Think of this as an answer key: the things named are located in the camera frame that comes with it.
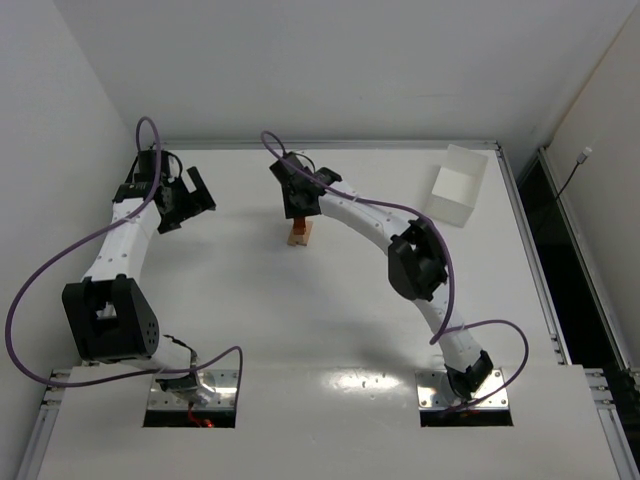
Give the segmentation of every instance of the rectangular opening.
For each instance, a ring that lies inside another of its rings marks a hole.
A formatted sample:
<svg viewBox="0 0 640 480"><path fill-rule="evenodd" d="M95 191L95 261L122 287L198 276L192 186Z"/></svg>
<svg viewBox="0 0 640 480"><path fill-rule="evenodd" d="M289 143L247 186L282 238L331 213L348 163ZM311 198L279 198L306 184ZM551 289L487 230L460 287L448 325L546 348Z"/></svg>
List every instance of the rectangular opening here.
<svg viewBox="0 0 640 480"><path fill-rule="evenodd" d="M236 412L194 411L189 418L187 410L147 410L142 426L145 428L235 428Z"/></svg>
<svg viewBox="0 0 640 480"><path fill-rule="evenodd" d="M513 427L509 410L421 411L421 427Z"/></svg>

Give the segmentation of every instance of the black cable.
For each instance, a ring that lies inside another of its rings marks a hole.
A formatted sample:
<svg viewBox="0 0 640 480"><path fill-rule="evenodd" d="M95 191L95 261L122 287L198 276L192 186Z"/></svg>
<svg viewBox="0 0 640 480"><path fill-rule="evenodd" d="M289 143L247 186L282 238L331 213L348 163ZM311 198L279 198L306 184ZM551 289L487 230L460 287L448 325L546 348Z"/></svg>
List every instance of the black cable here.
<svg viewBox="0 0 640 480"><path fill-rule="evenodd" d="M175 158L176 162L178 162L178 167L180 168L180 173L178 174L178 178L182 177L182 172L184 172L184 165L182 164L182 160L180 160L180 158L178 158L178 156L175 153L167 152L167 155ZM133 182L133 172L135 171L137 164L138 164L138 156L136 155L136 158L133 160L133 164L129 169L129 173L127 173L127 179L125 180L125 183Z"/></svg>
<svg viewBox="0 0 640 480"><path fill-rule="evenodd" d="M307 157L306 155L304 155L302 153L298 153L298 152L293 152L293 153L298 157L306 158L309 161L309 163L311 164L311 166L313 167L313 173L316 173L316 164L313 163L313 160L311 160L309 157Z"/></svg>
<svg viewBox="0 0 640 480"><path fill-rule="evenodd" d="M133 164L131 165L131 168L129 169L129 173L127 173L127 179L124 181L124 183L133 182L133 171L136 169L136 165L137 164L138 164L138 156L136 155L136 158L133 160Z"/></svg>
<svg viewBox="0 0 640 480"><path fill-rule="evenodd" d="M556 202L558 201L558 199L560 198L560 195L562 195L562 192L564 192L565 188L567 188L567 186L569 185L569 182L571 181L571 179L573 178L573 176L575 175L576 171L578 170L578 167L580 165L582 165L582 163L584 162L576 162L576 165L573 167L573 170L571 170L571 173L569 174L569 178L567 178L567 181L564 182L564 185L562 186L562 188L558 191L558 193L556 194L555 197L553 197L553 200L551 200L549 208L547 209L547 211L544 213L544 215L542 216L542 220L540 221L540 223L538 224L538 227L536 228L536 230L533 232L533 239L535 241L536 237L538 236L538 233L540 233L540 230L542 230L542 227L544 227L545 223L547 222L547 220L549 220L549 217L551 215L551 212L553 212L553 207L556 206Z"/></svg>
<svg viewBox="0 0 640 480"><path fill-rule="evenodd" d="M167 155L176 159L176 162L178 162L178 167L180 167L180 173L178 174L178 178L182 177L182 172L184 171L182 160L180 160L175 153L167 152Z"/></svg>

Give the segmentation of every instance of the cable tie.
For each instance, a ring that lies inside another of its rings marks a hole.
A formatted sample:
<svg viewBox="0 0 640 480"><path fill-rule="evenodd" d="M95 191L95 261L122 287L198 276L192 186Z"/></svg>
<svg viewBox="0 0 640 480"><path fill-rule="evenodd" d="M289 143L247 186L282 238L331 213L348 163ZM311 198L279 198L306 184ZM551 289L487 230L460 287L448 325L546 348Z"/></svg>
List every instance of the cable tie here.
<svg viewBox="0 0 640 480"><path fill-rule="evenodd" d="M354 203L358 203L359 199L360 199L360 194L358 192L354 193L351 196L351 201L349 202L349 208L351 208Z"/></svg>

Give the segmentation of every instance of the robotic arm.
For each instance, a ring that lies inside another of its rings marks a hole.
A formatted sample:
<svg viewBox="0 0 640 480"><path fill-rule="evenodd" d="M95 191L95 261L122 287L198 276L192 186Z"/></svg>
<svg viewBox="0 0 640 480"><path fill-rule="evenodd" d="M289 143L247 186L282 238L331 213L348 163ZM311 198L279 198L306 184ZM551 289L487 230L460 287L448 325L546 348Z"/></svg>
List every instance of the robotic arm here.
<svg viewBox="0 0 640 480"><path fill-rule="evenodd" d="M133 212L149 194L153 183L155 150L138 154L138 172L127 177L113 199L115 222ZM175 165L180 172L175 175ZM196 365L197 355L183 342L160 334L158 320L138 286L149 242L181 227L184 220L205 210L215 210L196 167L187 170L195 188L189 192L182 180L182 164L162 152L160 185L150 202L134 219L111 230L93 265L79 283L67 284L62 293L69 325L84 360L124 363L142 370L181 369ZM206 389L204 375L158 374L160 386L187 401L199 403Z"/></svg>
<svg viewBox="0 0 640 480"><path fill-rule="evenodd" d="M353 228L372 241L388 257L389 282L402 297L413 302L431 331L439 331L447 310L448 278L442 248L429 226L421 219L411 219L404 212L395 213L377 206L349 201L326 191L324 187L298 174L292 166L304 170L324 185L357 196L357 192L337 173L328 168L311 172L293 152L286 163L276 161L270 169L282 186L285 216L304 218L326 215ZM449 328L462 328L463 319L454 310ZM493 364L487 352L468 330L454 331L439 340L445 367L453 391L465 400L491 373Z"/></svg>

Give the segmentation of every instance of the cable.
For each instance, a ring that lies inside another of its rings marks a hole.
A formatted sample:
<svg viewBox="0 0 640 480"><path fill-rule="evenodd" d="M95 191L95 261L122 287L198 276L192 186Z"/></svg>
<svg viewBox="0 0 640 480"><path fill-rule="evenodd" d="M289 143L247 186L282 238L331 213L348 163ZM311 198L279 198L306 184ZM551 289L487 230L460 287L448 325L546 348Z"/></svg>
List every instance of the cable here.
<svg viewBox="0 0 640 480"><path fill-rule="evenodd" d="M300 168L296 167L287 159L283 158L283 156L278 155L278 152L276 152L273 149L273 147L269 145L267 136L270 136L271 138L273 138L280 145L280 147L282 147L282 151L285 154L286 154L286 149L284 148L284 144L282 143L282 141L274 133L269 132L268 130L265 130L260 134L260 140L262 141L262 144L264 145L264 147L271 153L271 155L276 157L276 159L278 159L279 161L283 162L287 167L291 168L297 174L302 175L307 180L310 180L314 182L316 185L321 186L326 191L331 192L334 195L342 197L346 200L357 202L357 203L363 203L365 205L376 205L378 207L386 207L386 208L393 208L396 210L403 210L405 212L408 212L412 215L417 216L418 218L420 218L421 220L427 223L429 228L432 230L432 232L435 234L436 238L438 239L440 246L442 247L445 263L449 268L449 271L448 271L449 273L449 282L448 282L449 283L449 304L447 305L447 311L444 315L442 325L440 325L440 329L435 333L435 335L431 338L431 340L429 340L429 345L435 345L436 343L438 343L442 335L444 335L444 332L447 329L447 326L449 325L449 321L451 320L451 316L453 315L453 304L455 302L455 295L456 295L456 287L455 287L456 282L455 282L455 274L453 271L453 261L451 260L451 253L449 252L449 247L447 246L444 240L444 237L436 227L435 223L433 223L433 220L431 220L422 212L419 212L418 210L408 207L406 205L401 205L398 203L391 203L391 202L383 202L380 200L373 200L370 198L355 197L353 195L349 195L348 193L341 192L340 190L337 190L331 187L330 185L327 185L326 183L315 178L313 175L309 175L304 170L301 170Z"/></svg>
<svg viewBox="0 0 640 480"><path fill-rule="evenodd" d="M433 223L433 220L431 220L429 217L427 217L423 213L415 210L414 208L408 207L406 205L400 205L400 204L397 204L397 203L390 203L390 202L382 202L382 201L379 201L379 200L372 200L372 199L368 199L368 198L355 197L353 195L349 195L347 193L341 192L340 190L332 188L330 185L327 185L324 182L316 179L315 177L313 177L312 175L309 175L304 170L301 170L301 169L297 168L295 165L293 165L291 162L287 161L285 158L279 156L278 152L276 152L271 147L271 145L269 145L269 142L267 140L267 136L270 136L271 138L273 138L282 147L283 152L285 152L286 150L284 148L284 145L283 145L282 141L275 134L265 130L260 134L260 139L262 141L262 144L271 153L271 155L276 157L279 161L283 162L285 165L287 165L287 167L291 168L297 174L304 176L308 180L311 180L315 184L317 184L317 185L321 186L322 188L324 188L326 191L331 192L331 193L333 193L335 195L338 195L339 197L345 198L345 199L350 200L350 201L358 202L358 203L364 203L364 204L367 204L367 205L377 205L377 206L382 206L382 207L387 207L387 208L394 208L394 209L397 209L397 210L403 210L405 212L408 212L408 213L411 213L413 215L416 215L418 218L424 220L427 223L427 225L429 225L429 227L432 229L433 233L438 238L438 242L440 243L440 245L442 247L442 250L444 252L445 261L447 263L447 266L449 267L449 304L447 305L447 312L445 314L444 320L442 321L442 325L440 326L440 329L431 338L431 340L429 340L429 344L430 345L434 345L435 343L438 342L438 340L440 340L440 338L443 335L446 335L448 333L453 333L453 332L457 332L457 331L461 331L461 330L468 330L468 329L472 329L472 328L477 328L477 327L481 327L483 325L494 325L494 324L508 325L508 326L514 328L520 334L520 336L522 337L522 341L524 342L524 358L523 358L522 363L518 367L518 369L509 378L509 380L504 382L504 384L500 388L494 390L493 392L489 393L488 395L485 395L484 397L479 398L479 399L475 399L475 400L473 400L473 401L471 401L469 403L463 403L463 404L457 405L456 407L452 407L451 411L460 410L462 408L469 408L470 406L473 406L473 405L476 405L476 404L478 404L480 402L483 402L484 400L486 400L490 396L496 394L500 390L502 390L502 389L506 388L507 386L509 386L511 383L513 383L513 381L516 378L518 378L518 376L524 370L524 367L526 366L527 361L529 360L529 341L527 340L526 335L524 334L524 332L522 331L522 329L518 325L516 325L515 323L510 322L508 320L484 320L484 321L481 321L481 322L475 322L475 323L470 323L470 324L467 324L467 325L463 325L462 327L447 328L447 325L449 324L449 320L451 319L451 315L453 313L453 304L454 304L454 300L455 300L455 276L454 276L454 272L453 272L453 263L451 261L451 254L449 252L449 248L447 247L447 244L446 244L446 242L444 240L444 237L438 231L438 229L436 228L435 224Z"/></svg>
<svg viewBox="0 0 640 480"><path fill-rule="evenodd" d="M299 153L299 152L293 152L296 156L298 157L302 157L302 158L306 158L307 161L311 164L311 166L313 167L313 173L316 173L316 164L313 163L313 160L311 160L309 157L307 157L306 155Z"/></svg>
<svg viewBox="0 0 640 480"><path fill-rule="evenodd" d="M200 428L202 427L213 428L213 423L211 422L211 420L209 420L208 418L200 420L193 414L193 402L189 402L189 405L187 407L187 420L189 420L191 423L198 425L198 427Z"/></svg>
<svg viewBox="0 0 640 480"><path fill-rule="evenodd" d="M33 284L33 282L35 282L38 279L38 277L40 277L40 275L42 275L49 267L51 267L52 265L57 263L60 259L62 259L66 255L68 255L69 253L71 253L74 250L80 248L81 246L85 245L86 243L89 243L91 240L94 240L94 239L104 235L105 233L118 228L120 225L122 225L123 223L128 222L130 219L135 218L153 200L153 197L154 197L154 195L156 193L156 190L158 189L158 185L160 184L160 170L161 170L161 165L162 165L162 146L160 145L160 134L158 133L158 129L157 129L155 123L153 122L153 120L151 120L151 118L145 116L145 117L142 117L138 121L138 124L136 126L136 147L137 147L138 151L141 151L141 148L140 148L140 129L142 128L142 125L143 125L144 122L147 122L149 124L149 126L151 127L151 129L153 130L153 136L154 136L155 145L156 145L156 165L155 165L156 168L155 168L155 174L154 174L154 177L153 177L153 183L151 185L151 190L149 191L149 195L144 199L144 201L142 202L142 204L138 208L136 208L134 211L132 211L126 217L121 218L120 220L117 220L117 221L111 223L110 225L107 225L106 227L103 227L103 228L101 228L99 230L96 230L95 232L93 232L93 233L87 235L86 237L78 240L74 244L70 245L69 247L65 248L64 250L62 250L61 252L57 253L56 255L51 257L49 260L47 260L44 264L42 264L42 266L40 266L35 272L33 272L33 274L31 274L31 276L22 285L22 287L20 287L20 289L18 290L18 293L16 294L15 298L11 302L11 306L9 307L9 311L7 312L7 318L6 318L6 321L5 321L5 324L4 324L4 342L5 342L5 346L7 348L7 353L9 354L9 358L11 359L13 364L16 366L16 368L18 370L20 370L20 372L22 372L25 376L29 377L31 380L33 380L35 382L38 382L38 383L41 383L43 385L47 385L47 386L50 386L50 387L79 388L79 387L89 387L91 385L99 385L99 384L107 383L107 382L113 382L115 380L122 380L122 379L125 379L125 378L139 377L139 376L142 376L142 375L152 375L152 374L158 373L160 371L160 370L155 370L155 369L154 370L141 370L139 372L124 373L124 374L121 374L121 375L114 375L114 376L110 376L110 377L100 378L100 379L97 379L97 380L89 380L89 381L85 381L85 382L59 382L59 381L56 381L56 380L50 380L48 378L41 377L41 376L37 375L36 373L32 372L31 370L29 370L20 361L20 359L18 358L18 356L17 356L17 354L15 352L15 349L14 349L14 346L13 346L13 339L11 337L11 330L12 330L12 327L13 327L13 320L14 320L18 305L20 304L20 300L22 300L22 297L27 292L29 287ZM243 355L243 352L242 352L242 348L240 348L239 346L236 345L236 346L233 346L233 347L230 347L230 348L226 349L224 352L222 352L221 354L219 354L215 358L209 360L208 362L203 363L202 365L197 365L195 367L183 368L183 369L171 369L171 370L163 369L162 372L163 373L168 373L168 374L176 374L176 375L197 372L198 370L202 370L204 368L209 367L210 365L213 365L214 363L216 363L219 360L221 360L222 358L226 357L227 355L229 355L233 351L237 351L238 352L238 357L239 357L239 361L238 361L238 386L237 386L236 396L235 396L235 405L236 405L236 411L237 411L237 409L238 409L238 398L240 396L240 383L242 381L242 371L243 371L243 367L244 367L244 355Z"/></svg>
<svg viewBox="0 0 640 480"><path fill-rule="evenodd" d="M175 158L176 162L178 162L178 167L180 168L180 173L178 173L178 178L181 178L182 177L182 172L184 171L184 166L182 165L182 160L180 160L175 153L167 152L167 155L169 155L170 157Z"/></svg>
<svg viewBox="0 0 640 480"><path fill-rule="evenodd" d="M540 233L540 231L542 230L542 227L544 227L544 225L547 223L547 220L549 220L549 217L551 215L551 212L553 212L553 207L556 206L556 202L558 201L558 199L560 198L560 195L562 195L562 192L564 192L565 188L567 188L569 186L569 182L571 182L571 179L573 178L573 176L576 174L576 171L578 170L578 167L580 165L582 165L584 162L587 161L587 158L589 158L589 155L591 155L592 150L589 147L586 147L581 153L580 155L578 155L578 158L576 159L576 164L573 167L573 170L571 170L571 173L569 174L569 177L567 178L566 182L564 182L564 185L562 185L562 188L560 188L560 190L558 191L558 193L556 193L555 197L553 197L553 200L551 200L549 202L549 208L547 208L546 212L544 213L544 215L542 216L542 220L540 221L540 223L538 224L538 227L535 229L535 231L533 232L533 239L535 240L536 237L538 236L538 233Z"/></svg>
<svg viewBox="0 0 640 480"><path fill-rule="evenodd" d="M138 156L133 159L133 163L131 164L131 168L129 169L129 173L127 173L127 178L125 179L125 183L133 182L133 172L136 169L136 165L138 164Z"/></svg>

